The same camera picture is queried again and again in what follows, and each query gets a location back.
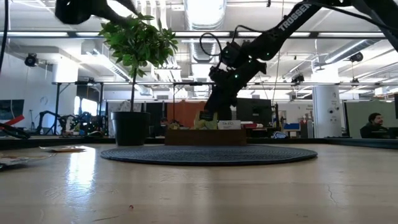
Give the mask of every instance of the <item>round rug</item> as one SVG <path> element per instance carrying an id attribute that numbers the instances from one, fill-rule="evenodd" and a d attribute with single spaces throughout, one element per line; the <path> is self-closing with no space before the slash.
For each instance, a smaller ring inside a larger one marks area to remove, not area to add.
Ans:
<path id="1" fill-rule="evenodd" d="M 174 166 L 245 166 L 304 161 L 315 151 L 277 146 L 134 146 L 109 149 L 101 157 Z"/>

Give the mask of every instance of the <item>window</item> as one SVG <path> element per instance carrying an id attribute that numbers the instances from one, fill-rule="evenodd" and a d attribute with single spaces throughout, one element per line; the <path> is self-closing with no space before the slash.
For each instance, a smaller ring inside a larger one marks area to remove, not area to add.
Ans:
<path id="1" fill-rule="evenodd" d="M 87 99 L 82 99 L 81 101 L 81 110 L 82 112 L 89 112 L 91 115 L 97 115 L 97 102 Z"/>
<path id="2" fill-rule="evenodd" d="M 74 114 L 79 114 L 79 107 L 80 107 L 80 97 L 79 96 L 75 96 L 75 109 Z"/>

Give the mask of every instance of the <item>label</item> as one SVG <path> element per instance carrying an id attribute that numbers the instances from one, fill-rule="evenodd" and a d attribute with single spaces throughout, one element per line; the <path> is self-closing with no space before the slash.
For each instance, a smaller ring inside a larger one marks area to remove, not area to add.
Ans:
<path id="1" fill-rule="evenodd" d="M 295 12 L 293 12 L 289 18 L 285 20 L 278 28 L 285 31 L 294 21 L 296 21 L 311 5 L 302 4 Z"/>
<path id="2" fill-rule="evenodd" d="M 218 129 L 220 129 L 220 130 L 241 129 L 241 121 L 219 121 Z"/>

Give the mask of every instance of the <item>white column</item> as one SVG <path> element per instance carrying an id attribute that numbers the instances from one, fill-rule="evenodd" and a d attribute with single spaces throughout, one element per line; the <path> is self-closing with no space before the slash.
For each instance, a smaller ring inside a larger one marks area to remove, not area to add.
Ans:
<path id="1" fill-rule="evenodd" d="M 53 65 L 53 82 L 75 82 L 78 78 L 79 65 L 69 59 L 60 60 Z M 73 114 L 75 108 L 76 85 L 61 85 L 58 113 Z"/>
<path id="2" fill-rule="evenodd" d="M 313 70 L 312 82 L 338 83 L 338 67 L 326 65 Z M 338 86 L 315 86 L 312 90 L 315 138 L 341 136 L 341 106 Z"/>
<path id="3" fill-rule="evenodd" d="M 315 86 L 312 95 L 315 137 L 340 137 L 341 108 L 338 86 Z"/>

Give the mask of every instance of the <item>wooden tray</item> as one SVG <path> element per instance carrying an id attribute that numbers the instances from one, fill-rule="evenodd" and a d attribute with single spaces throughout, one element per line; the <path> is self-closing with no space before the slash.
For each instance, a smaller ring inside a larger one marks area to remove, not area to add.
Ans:
<path id="1" fill-rule="evenodd" d="M 245 146 L 246 130 L 174 130 L 169 129 L 165 145 L 169 146 Z"/>

